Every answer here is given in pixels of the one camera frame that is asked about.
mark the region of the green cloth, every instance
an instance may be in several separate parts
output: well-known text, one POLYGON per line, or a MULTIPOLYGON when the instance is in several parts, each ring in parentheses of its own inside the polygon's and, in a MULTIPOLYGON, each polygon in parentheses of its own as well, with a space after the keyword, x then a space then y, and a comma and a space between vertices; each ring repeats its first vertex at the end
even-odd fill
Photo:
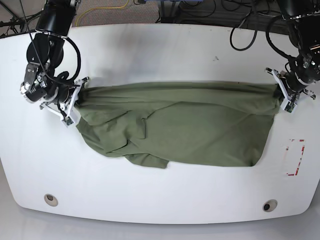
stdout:
POLYGON ((151 82, 94 87, 79 93, 77 125, 107 157, 166 168, 169 161, 254 166, 279 100, 276 85, 151 82))

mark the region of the round hole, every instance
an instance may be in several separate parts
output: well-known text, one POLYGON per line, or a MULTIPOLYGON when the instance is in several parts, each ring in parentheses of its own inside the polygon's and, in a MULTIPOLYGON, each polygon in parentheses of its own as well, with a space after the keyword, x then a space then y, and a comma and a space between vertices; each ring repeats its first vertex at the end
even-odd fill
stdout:
POLYGON ((277 205, 278 205, 277 200, 271 199, 271 200, 267 201, 265 204, 263 204, 262 209, 266 213, 270 213, 276 209, 277 205))
POLYGON ((44 195, 44 201, 51 207, 56 207, 58 205, 57 198, 51 194, 44 195))

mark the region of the table surface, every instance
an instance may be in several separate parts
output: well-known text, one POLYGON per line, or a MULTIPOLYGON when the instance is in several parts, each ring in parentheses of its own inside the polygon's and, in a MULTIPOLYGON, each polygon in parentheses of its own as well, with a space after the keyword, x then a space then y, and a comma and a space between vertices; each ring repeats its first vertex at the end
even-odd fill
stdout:
MULTIPOLYGON (((264 32, 247 51, 229 45, 230 28, 183 24, 119 24, 72 28, 82 57, 79 78, 91 86, 158 81, 275 83, 266 67, 283 70, 286 60, 267 44, 264 32)), ((237 47, 253 32, 236 30, 237 47)), ((287 36, 272 34, 283 51, 296 55, 287 36)), ((23 208, 116 222, 206 224, 252 221, 303 213, 320 179, 319 101, 306 98, 294 114, 276 115, 260 161, 254 167, 215 167, 170 162, 167 169, 106 158, 89 148, 77 129, 40 111, 20 95, 30 39, 0 40, 0 157, 18 205, 23 208), (304 140, 298 175, 298 148, 304 140), (45 194, 58 199, 51 207, 45 194), (263 204, 278 202, 273 212, 263 204)), ((56 70, 76 69, 76 53, 66 43, 56 70)), ((320 86, 309 89, 320 93, 320 86)))

